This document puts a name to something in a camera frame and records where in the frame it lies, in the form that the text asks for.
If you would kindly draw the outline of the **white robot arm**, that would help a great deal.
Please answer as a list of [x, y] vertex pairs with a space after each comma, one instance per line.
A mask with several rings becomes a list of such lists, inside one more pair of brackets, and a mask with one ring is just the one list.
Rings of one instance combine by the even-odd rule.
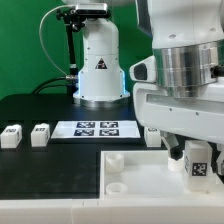
[[224, 0], [63, 0], [84, 29], [84, 65], [75, 100], [89, 105], [121, 98], [116, 26], [109, 6], [133, 3], [152, 54], [129, 70], [139, 124], [161, 131], [175, 150], [177, 136], [224, 147]]

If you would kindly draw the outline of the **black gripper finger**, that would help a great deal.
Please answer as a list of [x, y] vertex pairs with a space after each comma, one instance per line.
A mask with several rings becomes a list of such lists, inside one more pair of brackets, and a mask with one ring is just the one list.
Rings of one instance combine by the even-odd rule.
[[224, 144], [216, 145], [213, 160], [216, 173], [220, 176], [224, 176]]
[[171, 159], [179, 160], [183, 157], [183, 149], [180, 147], [176, 135], [169, 132], [161, 132], [161, 139], [168, 150]]

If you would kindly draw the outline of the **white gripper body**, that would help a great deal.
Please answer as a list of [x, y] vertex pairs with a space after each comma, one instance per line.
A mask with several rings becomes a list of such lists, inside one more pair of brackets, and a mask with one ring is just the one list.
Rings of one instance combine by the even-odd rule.
[[224, 144], [224, 103], [165, 96], [154, 84], [136, 83], [135, 115], [141, 126]]

